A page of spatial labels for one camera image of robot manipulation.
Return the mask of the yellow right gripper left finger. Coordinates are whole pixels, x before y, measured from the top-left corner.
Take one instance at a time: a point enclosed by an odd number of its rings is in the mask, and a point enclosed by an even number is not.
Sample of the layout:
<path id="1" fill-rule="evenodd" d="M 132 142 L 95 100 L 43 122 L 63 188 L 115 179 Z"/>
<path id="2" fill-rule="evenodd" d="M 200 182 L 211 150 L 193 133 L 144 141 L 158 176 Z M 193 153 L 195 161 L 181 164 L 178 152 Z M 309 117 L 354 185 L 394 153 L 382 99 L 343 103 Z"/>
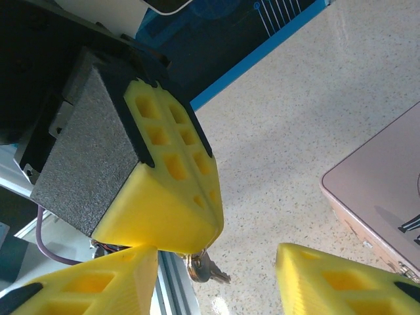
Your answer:
<path id="1" fill-rule="evenodd" d="M 149 314 L 158 251 L 141 245 L 42 275 L 1 298 L 2 314 Z"/>

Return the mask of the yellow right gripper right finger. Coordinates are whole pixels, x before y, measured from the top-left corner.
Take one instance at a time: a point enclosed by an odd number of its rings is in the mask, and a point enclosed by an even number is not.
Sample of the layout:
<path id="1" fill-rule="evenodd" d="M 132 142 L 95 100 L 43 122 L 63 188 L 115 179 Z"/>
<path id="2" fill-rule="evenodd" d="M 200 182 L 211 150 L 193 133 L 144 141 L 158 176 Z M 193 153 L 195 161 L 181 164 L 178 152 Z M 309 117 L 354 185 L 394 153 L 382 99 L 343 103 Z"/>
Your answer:
<path id="1" fill-rule="evenodd" d="M 419 284 L 294 243 L 280 243 L 276 275 L 285 314 L 418 314 Z"/>

